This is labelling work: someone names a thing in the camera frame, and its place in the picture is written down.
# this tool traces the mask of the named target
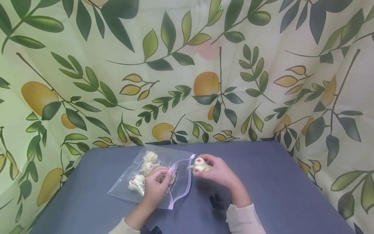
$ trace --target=sleeve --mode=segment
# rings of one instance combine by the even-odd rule
[[[109,234],[140,234],[140,231],[136,231],[129,227],[124,219],[125,218],[121,219],[121,222],[119,222],[119,224],[111,230]]]
[[[226,214],[232,234],[266,234],[253,204],[243,208],[231,204]]]

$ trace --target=fabric backdrop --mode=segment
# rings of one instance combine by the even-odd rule
[[[1,1],[0,233],[30,230],[89,148],[232,140],[281,142],[373,233],[373,4]]]

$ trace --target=lemon print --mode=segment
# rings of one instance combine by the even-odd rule
[[[30,81],[25,83],[21,88],[22,96],[31,109],[42,116],[43,108],[53,102],[58,101],[57,94],[50,90],[46,85]]]
[[[214,72],[203,72],[198,75],[193,83],[195,96],[204,96],[218,93],[220,84]]]
[[[174,127],[168,123],[160,123],[152,128],[152,135],[158,141],[170,140]]]
[[[306,125],[303,127],[303,130],[301,130],[301,133],[303,134],[303,136],[306,135],[306,130],[308,130],[309,125],[311,125],[313,121],[314,121],[313,118],[308,119],[308,122],[306,122]]]
[[[41,206],[43,203],[49,201],[51,197],[60,187],[60,179],[63,171],[61,168],[55,168],[50,171],[44,178],[42,188],[40,189],[36,204]]]
[[[67,129],[74,129],[74,128],[77,128],[77,126],[75,126],[74,124],[72,124],[70,122],[70,120],[68,119],[68,116],[66,115],[66,113],[62,114],[61,115],[61,123],[64,127],[66,127]]]
[[[214,106],[215,106],[215,105],[213,105],[213,106],[210,108],[209,112],[208,112],[208,120],[213,120],[213,109],[214,109]]]
[[[326,90],[321,96],[320,101],[323,103],[323,105],[328,106],[333,100],[334,100],[334,95],[336,92],[336,77],[334,76],[330,84],[327,86]]]
[[[289,125],[290,123],[291,123],[291,118],[288,115],[284,115],[282,121],[274,128],[273,135],[276,132],[279,132],[281,129],[282,131],[286,130],[286,129],[283,129],[284,125]]]

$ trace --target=right hand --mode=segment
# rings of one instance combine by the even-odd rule
[[[212,180],[228,189],[234,189],[234,187],[242,184],[238,176],[230,169],[222,158],[210,154],[202,154],[198,157],[203,158],[205,161],[209,161],[213,166],[213,170],[197,171],[195,176]]]

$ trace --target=yellow leaf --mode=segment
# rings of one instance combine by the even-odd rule
[[[99,138],[101,140],[104,140],[104,141],[108,142],[108,143],[113,143],[112,140],[110,138],[108,138],[108,137],[99,137]]]
[[[123,95],[137,95],[140,91],[140,87],[136,85],[125,85],[122,90],[120,91],[120,94]]]
[[[136,82],[136,83],[143,81],[143,79],[138,74],[135,74],[135,73],[126,76],[123,80],[129,80],[129,81]]]
[[[94,143],[93,143],[94,145],[97,145],[97,146],[99,146],[99,147],[102,147],[102,148],[106,148],[106,147],[109,147],[109,145],[107,144],[107,143],[105,143],[105,142],[101,142],[101,141],[95,141]]]
[[[291,87],[298,82],[294,76],[282,76],[274,81],[275,84],[283,87]]]
[[[298,65],[295,67],[290,67],[289,69],[286,69],[286,71],[293,71],[294,73],[298,75],[305,75],[306,73],[306,67],[303,65]]]
[[[225,141],[227,139],[224,135],[222,135],[220,133],[215,134],[213,137],[216,138],[217,140],[219,140],[220,142]]]
[[[149,95],[149,89],[144,90],[138,97],[138,101],[145,99]]]
[[[310,166],[304,162],[302,162],[300,159],[297,159],[297,162],[299,163],[300,168],[303,170],[305,174],[308,174],[310,171]]]
[[[317,160],[309,160],[313,163],[313,171],[315,173],[319,172],[321,170],[321,163]]]
[[[300,89],[302,86],[303,86],[303,84],[301,84],[301,85],[296,85],[295,87],[293,87],[293,88],[291,88],[290,90],[288,90],[288,91],[286,92],[286,95],[296,93],[297,91],[299,91],[299,89]]]

